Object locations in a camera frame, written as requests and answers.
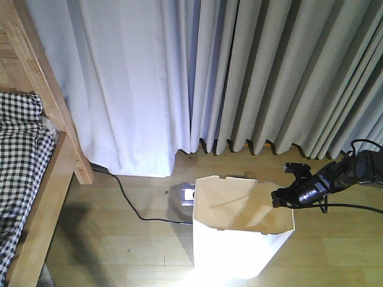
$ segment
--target white curtain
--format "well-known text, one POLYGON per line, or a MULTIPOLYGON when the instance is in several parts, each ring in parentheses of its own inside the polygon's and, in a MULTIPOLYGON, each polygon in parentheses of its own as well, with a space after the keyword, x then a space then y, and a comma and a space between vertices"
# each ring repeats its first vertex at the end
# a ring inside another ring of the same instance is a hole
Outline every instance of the white curtain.
POLYGON ((168 176, 200 139, 311 158, 383 142, 382 1, 26 2, 85 155, 113 173, 168 176))

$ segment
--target power cord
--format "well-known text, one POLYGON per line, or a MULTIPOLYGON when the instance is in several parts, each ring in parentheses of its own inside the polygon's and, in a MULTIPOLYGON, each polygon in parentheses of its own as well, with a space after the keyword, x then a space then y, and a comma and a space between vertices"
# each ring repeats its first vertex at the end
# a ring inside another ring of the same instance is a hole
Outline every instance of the power cord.
POLYGON ((381 146, 380 144, 374 142, 374 141, 371 141, 369 139, 354 139, 352 142, 351 142, 351 147, 352 147, 352 154, 353 156, 355 156, 357 153, 356 153, 356 149, 355 149, 355 143, 356 142, 368 142, 369 144, 372 144, 374 146, 377 146, 381 151, 383 151, 383 146, 381 146))
POLYGON ((168 219, 164 219, 164 218, 144 218, 142 217, 138 210, 134 207, 133 203, 129 200, 129 198, 127 197, 126 193, 125 193, 125 190, 121 184, 121 181, 120 179, 116 176, 116 175, 113 175, 112 173, 110 172, 106 172, 104 170, 100 170, 100 169, 95 169, 94 167, 92 168, 95 172, 99 172, 99 173, 104 173, 106 175, 110 175, 112 176, 113 178, 115 178, 118 182, 118 185, 120 186, 120 190, 121 190, 121 193, 122 195, 124 196, 124 198, 126 199, 126 201, 129 203, 129 205, 131 206, 131 208, 133 209, 133 211, 137 214, 138 218, 143 220, 143 221, 163 221, 163 222, 168 222, 168 223, 174 223, 174 224, 184 224, 184 225, 193 225, 193 223, 191 222, 184 222, 184 221, 173 221, 173 220, 168 220, 168 219))
POLYGON ((306 209, 306 208, 315 208, 315 207, 322 207, 327 208, 328 206, 338 206, 338 207, 351 207, 351 208, 357 208, 357 209, 366 209, 369 211, 374 211, 383 214, 383 210, 370 207, 370 206, 364 206, 364 205, 357 205, 357 204, 347 204, 347 203, 327 203, 327 204, 313 204, 310 206, 286 206, 290 209, 306 209))

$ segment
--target cardboard box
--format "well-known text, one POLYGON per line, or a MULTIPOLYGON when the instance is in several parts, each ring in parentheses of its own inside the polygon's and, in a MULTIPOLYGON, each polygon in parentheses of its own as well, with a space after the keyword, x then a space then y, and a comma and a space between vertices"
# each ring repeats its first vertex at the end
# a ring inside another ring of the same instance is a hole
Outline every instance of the cardboard box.
POLYGON ((210 176, 196 181, 193 253, 196 270, 227 278, 257 276, 293 233, 293 211, 272 207, 280 186, 210 176))

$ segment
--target floor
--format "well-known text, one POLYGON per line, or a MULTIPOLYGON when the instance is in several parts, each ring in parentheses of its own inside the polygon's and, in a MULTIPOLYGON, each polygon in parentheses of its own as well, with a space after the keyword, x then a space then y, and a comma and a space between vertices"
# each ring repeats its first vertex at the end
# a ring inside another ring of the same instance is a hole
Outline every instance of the floor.
MULTIPOLYGON (((220 156, 179 152, 168 178, 121 176, 121 182, 144 217, 191 220, 180 206, 180 184, 209 175, 242 176, 283 187, 293 175, 287 161, 308 163, 316 172, 329 160, 307 160, 296 147, 273 155, 265 147, 252 156, 225 151, 220 156)), ((330 202, 383 209, 383 191, 355 185, 330 202)), ((97 173, 93 185, 72 180, 47 257, 55 286, 383 286, 383 215, 341 207, 328 214, 296 210, 296 231, 259 276, 223 280, 193 271, 192 227, 137 218, 114 178, 97 173)))

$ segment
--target checkered bedding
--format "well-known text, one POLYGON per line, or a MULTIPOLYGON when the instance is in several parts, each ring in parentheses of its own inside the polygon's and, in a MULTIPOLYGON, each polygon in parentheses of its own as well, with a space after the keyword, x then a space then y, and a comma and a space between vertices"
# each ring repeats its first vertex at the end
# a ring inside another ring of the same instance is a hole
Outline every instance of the checkered bedding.
POLYGON ((0 287, 54 149, 31 94, 0 93, 0 287))

